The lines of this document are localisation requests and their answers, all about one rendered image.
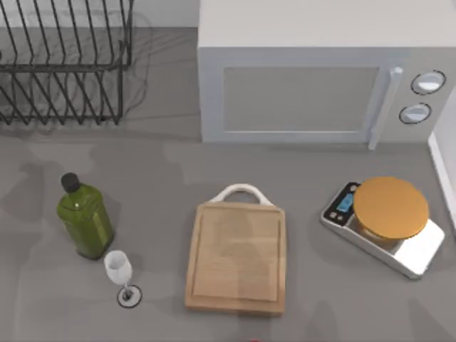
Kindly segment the wooden cutting board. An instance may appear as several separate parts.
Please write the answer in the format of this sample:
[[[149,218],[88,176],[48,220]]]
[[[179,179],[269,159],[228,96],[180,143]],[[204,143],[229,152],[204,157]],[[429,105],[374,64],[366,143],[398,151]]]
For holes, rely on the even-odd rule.
[[[185,306],[280,316],[286,259],[284,211],[253,185],[229,185],[195,212]]]

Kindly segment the clear wine glass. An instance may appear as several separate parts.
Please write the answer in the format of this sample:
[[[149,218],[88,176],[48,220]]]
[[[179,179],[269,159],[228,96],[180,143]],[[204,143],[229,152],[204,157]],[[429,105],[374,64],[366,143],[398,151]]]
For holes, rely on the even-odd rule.
[[[120,287],[116,295],[117,303],[124,309],[138,306],[143,293],[139,286],[131,283],[133,267],[127,254],[120,250],[112,250],[105,255],[103,263],[108,278]]]

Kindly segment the pale microwave oven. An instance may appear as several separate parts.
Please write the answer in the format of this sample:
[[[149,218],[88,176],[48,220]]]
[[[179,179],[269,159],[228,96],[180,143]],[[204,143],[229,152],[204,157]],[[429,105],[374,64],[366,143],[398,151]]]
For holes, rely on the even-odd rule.
[[[426,143],[456,87],[456,0],[201,0],[197,61],[206,143],[368,145],[395,66],[377,146]],[[415,94],[428,71],[446,83]],[[402,123],[418,103],[432,114]]]

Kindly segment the green glass bottle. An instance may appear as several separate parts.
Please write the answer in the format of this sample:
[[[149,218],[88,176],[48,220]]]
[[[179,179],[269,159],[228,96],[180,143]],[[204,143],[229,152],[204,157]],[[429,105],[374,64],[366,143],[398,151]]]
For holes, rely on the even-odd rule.
[[[62,175],[61,185],[65,194],[56,208],[58,217],[77,253],[86,259],[99,260],[115,236],[101,192],[81,182],[73,172]]]

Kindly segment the silver kitchen scale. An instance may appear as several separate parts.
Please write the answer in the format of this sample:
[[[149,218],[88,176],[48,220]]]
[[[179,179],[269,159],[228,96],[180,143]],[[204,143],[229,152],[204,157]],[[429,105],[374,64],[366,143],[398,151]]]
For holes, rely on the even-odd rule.
[[[347,182],[323,209],[320,221],[413,280],[423,277],[445,239],[422,192],[392,176]]]

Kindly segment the small microwave knob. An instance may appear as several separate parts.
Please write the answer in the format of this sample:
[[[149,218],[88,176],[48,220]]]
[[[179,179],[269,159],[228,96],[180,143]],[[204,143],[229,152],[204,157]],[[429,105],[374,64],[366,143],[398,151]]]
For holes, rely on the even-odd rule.
[[[426,103],[418,103],[404,107],[399,113],[399,119],[406,125],[414,125],[428,119],[432,108]]]

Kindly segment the large microwave knob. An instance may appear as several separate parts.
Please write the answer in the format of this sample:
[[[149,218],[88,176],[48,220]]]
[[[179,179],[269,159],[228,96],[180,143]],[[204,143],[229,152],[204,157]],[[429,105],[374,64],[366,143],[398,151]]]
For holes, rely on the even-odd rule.
[[[428,71],[414,77],[410,87],[418,95],[433,94],[446,83],[446,76],[441,71]]]

